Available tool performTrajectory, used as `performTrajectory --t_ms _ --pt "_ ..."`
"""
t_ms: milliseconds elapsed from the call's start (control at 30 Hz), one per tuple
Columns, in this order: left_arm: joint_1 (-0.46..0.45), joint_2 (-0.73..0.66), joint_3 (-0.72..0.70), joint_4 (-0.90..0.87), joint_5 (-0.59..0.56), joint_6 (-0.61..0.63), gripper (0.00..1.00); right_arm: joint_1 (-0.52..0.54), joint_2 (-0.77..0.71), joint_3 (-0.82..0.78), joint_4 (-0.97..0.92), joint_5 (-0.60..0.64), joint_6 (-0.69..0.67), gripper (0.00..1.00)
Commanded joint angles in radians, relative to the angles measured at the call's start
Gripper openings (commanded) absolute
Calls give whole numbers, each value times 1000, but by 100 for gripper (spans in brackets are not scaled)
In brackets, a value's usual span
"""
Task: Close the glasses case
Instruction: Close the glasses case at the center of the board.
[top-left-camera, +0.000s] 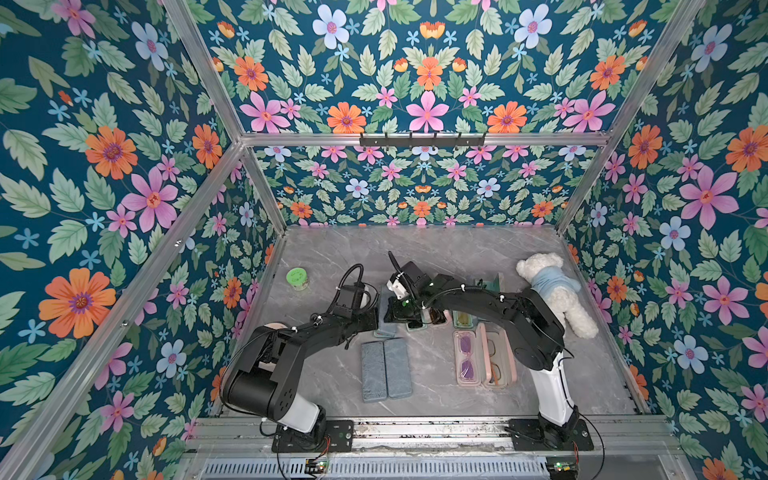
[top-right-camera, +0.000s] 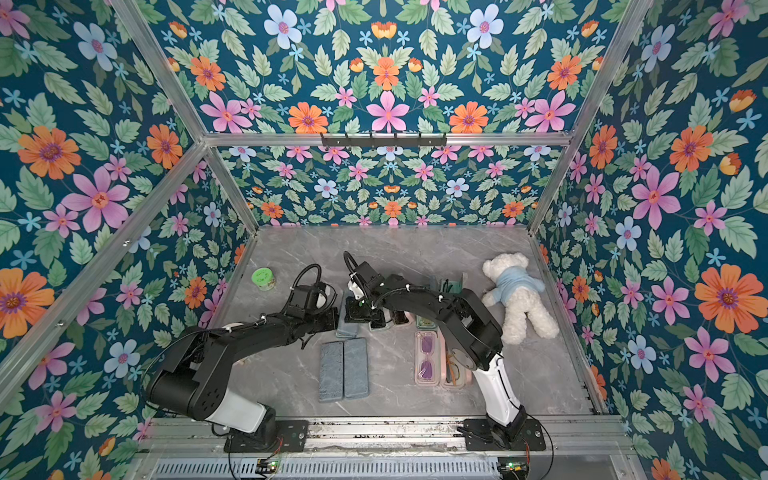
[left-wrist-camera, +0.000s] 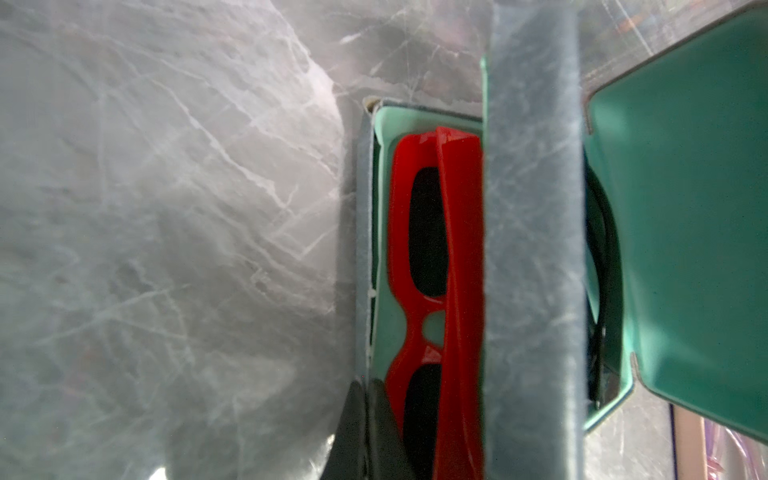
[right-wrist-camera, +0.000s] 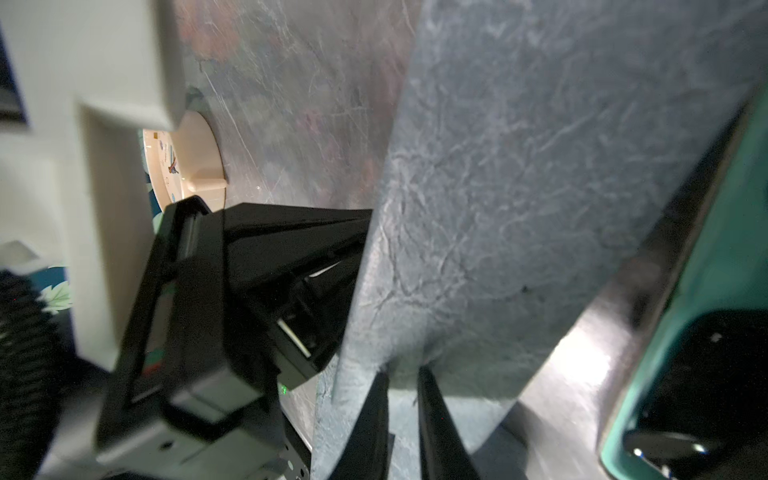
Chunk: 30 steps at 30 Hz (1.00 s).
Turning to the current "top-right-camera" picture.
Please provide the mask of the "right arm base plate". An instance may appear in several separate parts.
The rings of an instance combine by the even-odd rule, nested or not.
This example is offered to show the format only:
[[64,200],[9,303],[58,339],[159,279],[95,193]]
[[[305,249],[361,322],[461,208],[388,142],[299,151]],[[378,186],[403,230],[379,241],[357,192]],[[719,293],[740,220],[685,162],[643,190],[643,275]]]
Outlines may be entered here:
[[542,425],[532,418],[522,423],[514,437],[501,427],[491,427],[488,418],[467,418],[457,427],[468,451],[525,451],[547,449],[547,435]]

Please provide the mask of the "grey case with red glasses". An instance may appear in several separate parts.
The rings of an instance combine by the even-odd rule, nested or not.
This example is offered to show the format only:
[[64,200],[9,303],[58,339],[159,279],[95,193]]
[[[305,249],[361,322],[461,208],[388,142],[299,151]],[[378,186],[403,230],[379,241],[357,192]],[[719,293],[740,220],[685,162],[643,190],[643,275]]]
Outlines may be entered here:
[[336,337],[340,339],[352,339],[356,338],[359,333],[359,326],[357,323],[353,323],[348,319],[347,314],[347,301],[354,299],[351,292],[346,291],[342,296],[342,300],[339,307],[339,316],[336,327]]

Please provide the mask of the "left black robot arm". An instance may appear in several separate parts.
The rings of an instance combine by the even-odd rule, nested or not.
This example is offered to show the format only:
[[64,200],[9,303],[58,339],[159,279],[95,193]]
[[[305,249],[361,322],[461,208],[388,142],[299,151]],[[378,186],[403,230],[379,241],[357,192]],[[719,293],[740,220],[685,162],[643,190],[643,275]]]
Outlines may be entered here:
[[289,346],[334,330],[337,293],[322,280],[322,267],[305,267],[282,309],[254,322],[215,329],[191,327],[164,351],[145,395],[160,410],[245,434],[262,429],[270,408],[250,401],[229,386],[233,366],[257,353]]

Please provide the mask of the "grey case with yellow glasses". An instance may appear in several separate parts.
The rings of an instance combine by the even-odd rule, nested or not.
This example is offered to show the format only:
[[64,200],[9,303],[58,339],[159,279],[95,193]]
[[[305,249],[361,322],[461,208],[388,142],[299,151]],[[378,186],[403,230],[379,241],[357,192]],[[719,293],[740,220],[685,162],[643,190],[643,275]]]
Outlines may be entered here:
[[368,350],[365,338],[344,342],[344,398],[360,399],[369,395]]

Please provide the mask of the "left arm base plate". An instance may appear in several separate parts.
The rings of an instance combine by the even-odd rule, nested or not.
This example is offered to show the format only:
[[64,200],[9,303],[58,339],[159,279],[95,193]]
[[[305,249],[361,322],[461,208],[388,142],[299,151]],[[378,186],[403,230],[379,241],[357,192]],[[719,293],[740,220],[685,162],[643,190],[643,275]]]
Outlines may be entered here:
[[224,451],[245,453],[303,452],[309,434],[306,420],[268,420],[255,433],[232,430],[225,441]]

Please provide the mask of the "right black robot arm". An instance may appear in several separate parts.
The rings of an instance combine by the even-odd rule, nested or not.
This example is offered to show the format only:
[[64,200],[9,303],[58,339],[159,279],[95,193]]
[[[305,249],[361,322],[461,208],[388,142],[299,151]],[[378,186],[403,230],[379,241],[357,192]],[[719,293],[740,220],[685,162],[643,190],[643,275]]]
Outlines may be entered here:
[[401,311],[434,322],[446,345],[458,360],[474,372],[483,395],[490,426],[515,436],[527,419],[527,412],[515,396],[506,373],[502,328],[476,293],[441,292],[416,285],[400,275],[387,277],[369,263],[357,262],[343,253],[355,295],[370,307]]

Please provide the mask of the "grey case with white glasses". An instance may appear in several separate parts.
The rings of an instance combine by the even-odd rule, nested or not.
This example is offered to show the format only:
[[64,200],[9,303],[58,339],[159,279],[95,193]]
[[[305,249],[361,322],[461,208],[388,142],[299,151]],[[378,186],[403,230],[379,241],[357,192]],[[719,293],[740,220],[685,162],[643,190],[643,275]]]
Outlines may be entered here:
[[340,341],[321,345],[319,401],[336,402],[344,397],[344,346]]

